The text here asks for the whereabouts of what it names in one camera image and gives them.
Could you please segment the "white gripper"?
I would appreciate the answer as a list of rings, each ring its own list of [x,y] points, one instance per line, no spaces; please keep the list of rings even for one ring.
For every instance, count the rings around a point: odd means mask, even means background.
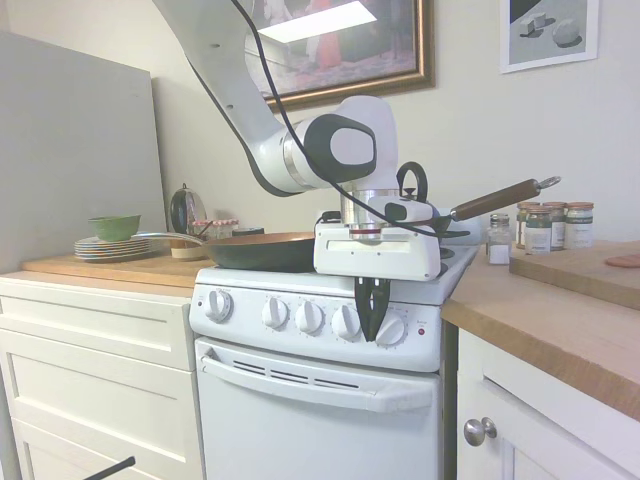
[[[376,339],[386,315],[390,280],[431,281],[441,273],[439,240],[432,228],[422,229],[425,234],[384,228],[374,238],[353,239],[341,224],[315,227],[314,268],[320,274],[357,277],[354,298],[367,342]]]

